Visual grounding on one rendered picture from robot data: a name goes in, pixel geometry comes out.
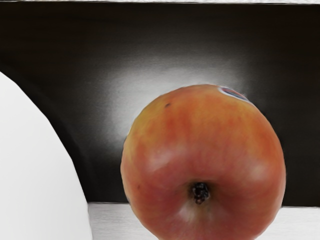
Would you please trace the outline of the white plate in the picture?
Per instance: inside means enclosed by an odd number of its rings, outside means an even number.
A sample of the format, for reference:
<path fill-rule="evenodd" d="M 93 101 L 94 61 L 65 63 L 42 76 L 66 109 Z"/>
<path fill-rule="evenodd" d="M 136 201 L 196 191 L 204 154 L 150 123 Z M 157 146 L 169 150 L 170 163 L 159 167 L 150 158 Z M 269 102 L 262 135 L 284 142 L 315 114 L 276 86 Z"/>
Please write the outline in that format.
<path fill-rule="evenodd" d="M 93 240 L 73 161 L 45 115 L 1 72 L 0 240 Z"/>

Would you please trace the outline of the red apple with sticker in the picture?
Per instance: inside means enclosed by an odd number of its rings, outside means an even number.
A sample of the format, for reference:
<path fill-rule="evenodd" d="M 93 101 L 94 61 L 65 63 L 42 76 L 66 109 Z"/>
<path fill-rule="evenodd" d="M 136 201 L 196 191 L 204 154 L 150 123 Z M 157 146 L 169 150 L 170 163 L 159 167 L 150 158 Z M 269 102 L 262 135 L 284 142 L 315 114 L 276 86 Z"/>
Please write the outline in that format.
<path fill-rule="evenodd" d="M 256 240 L 286 187 L 271 124 L 241 94 L 209 84 L 148 104 L 125 139 L 120 172 L 133 213 L 158 240 Z"/>

